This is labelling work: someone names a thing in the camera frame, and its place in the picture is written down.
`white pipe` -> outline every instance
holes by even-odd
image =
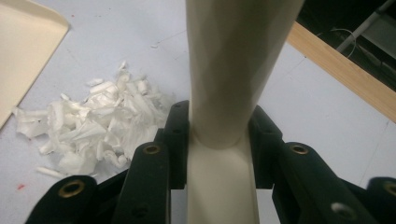
[[[192,129],[209,147],[241,137],[303,0],[187,0]]]
[[[303,0],[187,0],[189,224],[258,223],[248,120]]]
[[[379,7],[373,14],[369,16],[340,46],[337,51],[342,52],[346,49],[358,36],[366,31],[381,15],[388,9],[396,0],[388,0],[381,7]]]

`wooden board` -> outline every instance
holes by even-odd
[[[295,22],[288,42],[361,99],[396,122],[396,92]]]

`plastic shavings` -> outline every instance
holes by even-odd
[[[94,86],[99,85],[99,84],[101,84],[101,83],[103,83],[103,82],[104,82],[104,81],[103,81],[102,78],[94,78],[94,79],[88,81],[86,84],[87,84],[88,86],[90,86],[90,87],[94,87]]]
[[[59,178],[91,175],[99,161],[124,167],[143,143],[152,141],[163,128],[175,96],[162,94],[146,76],[134,76],[126,62],[115,82],[96,78],[87,83],[89,96],[75,102],[62,93],[47,110],[13,110],[18,133],[29,138],[47,134],[49,141],[38,149],[43,155],[61,155],[58,167],[37,171]]]

